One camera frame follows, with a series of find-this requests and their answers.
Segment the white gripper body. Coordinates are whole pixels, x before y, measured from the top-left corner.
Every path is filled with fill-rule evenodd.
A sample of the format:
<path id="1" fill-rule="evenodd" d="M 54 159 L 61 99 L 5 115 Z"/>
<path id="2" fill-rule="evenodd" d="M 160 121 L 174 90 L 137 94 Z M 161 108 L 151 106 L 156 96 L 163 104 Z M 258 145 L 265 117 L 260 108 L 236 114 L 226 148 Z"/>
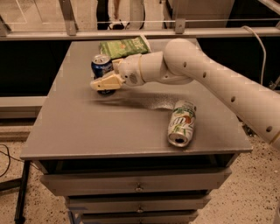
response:
<path id="1" fill-rule="evenodd" d="M 142 54 L 130 55 L 119 63 L 119 74 L 124 79 L 124 83 L 130 87 L 142 86 L 144 84 L 140 71 L 141 58 Z"/>

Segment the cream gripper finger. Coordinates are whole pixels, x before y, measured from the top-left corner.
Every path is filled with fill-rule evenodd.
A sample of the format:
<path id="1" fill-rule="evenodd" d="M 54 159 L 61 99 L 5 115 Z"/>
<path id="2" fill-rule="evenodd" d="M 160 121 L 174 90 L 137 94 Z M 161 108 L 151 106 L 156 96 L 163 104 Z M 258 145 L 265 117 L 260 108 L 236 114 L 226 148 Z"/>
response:
<path id="1" fill-rule="evenodd" d="M 113 69 L 116 74 L 119 73 L 119 66 L 122 61 L 123 61 L 123 59 L 113 59 L 112 60 Z"/>
<path id="2" fill-rule="evenodd" d="M 112 71 L 104 74 L 100 78 L 92 80 L 90 82 L 90 87 L 96 91 L 116 90 L 119 89 L 124 82 L 125 79 L 123 79 L 120 74 Z"/>

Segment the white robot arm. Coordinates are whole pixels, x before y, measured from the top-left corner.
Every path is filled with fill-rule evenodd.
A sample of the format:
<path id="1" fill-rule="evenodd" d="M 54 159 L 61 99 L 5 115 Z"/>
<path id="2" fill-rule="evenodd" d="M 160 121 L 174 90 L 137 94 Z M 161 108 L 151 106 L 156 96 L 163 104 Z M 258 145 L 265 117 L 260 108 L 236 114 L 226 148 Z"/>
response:
<path id="1" fill-rule="evenodd" d="M 175 38 L 160 52 L 121 59 L 115 71 L 91 81 L 90 87 L 102 91 L 124 84 L 180 85 L 191 81 L 202 84 L 263 141 L 280 149 L 280 94 L 210 59 L 187 39 Z"/>

